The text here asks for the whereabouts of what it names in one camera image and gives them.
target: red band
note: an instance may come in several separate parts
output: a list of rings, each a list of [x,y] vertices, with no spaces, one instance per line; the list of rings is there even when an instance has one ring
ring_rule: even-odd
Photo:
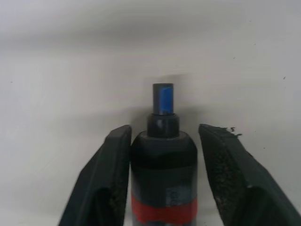
[[[161,221],[174,225],[182,225],[191,222],[197,215],[198,201],[193,199],[191,203],[171,206],[152,207],[139,202],[132,194],[132,211],[138,221]]]

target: black bottle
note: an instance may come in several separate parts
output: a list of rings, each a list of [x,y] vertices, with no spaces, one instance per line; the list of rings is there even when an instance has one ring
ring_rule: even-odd
[[[147,126],[131,148],[133,226],[194,226],[198,153],[179,131],[172,84],[153,85]]]

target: white background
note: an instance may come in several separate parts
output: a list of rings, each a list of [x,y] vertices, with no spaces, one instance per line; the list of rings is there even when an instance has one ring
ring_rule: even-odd
[[[145,128],[166,81],[200,149],[198,225],[222,225],[199,123],[236,127],[301,211],[299,0],[0,0],[0,224],[56,225],[104,137]]]

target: bottle neck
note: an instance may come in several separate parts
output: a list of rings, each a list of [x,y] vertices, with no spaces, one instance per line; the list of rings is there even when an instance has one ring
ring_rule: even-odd
[[[147,135],[157,138],[173,138],[179,136],[179,117],[173,115],[151,114],[147,119]]]

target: nozzle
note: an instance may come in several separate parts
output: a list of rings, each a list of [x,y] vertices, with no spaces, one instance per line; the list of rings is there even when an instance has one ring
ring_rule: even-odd
[[[179,136],[179,117],[174,114],[173,84],[153,84],[153,98],[153,114],[147,120],[147,135],[158,138]]]
[[[174,114],[174,85],[172,83],[153,84],[153,114]]]

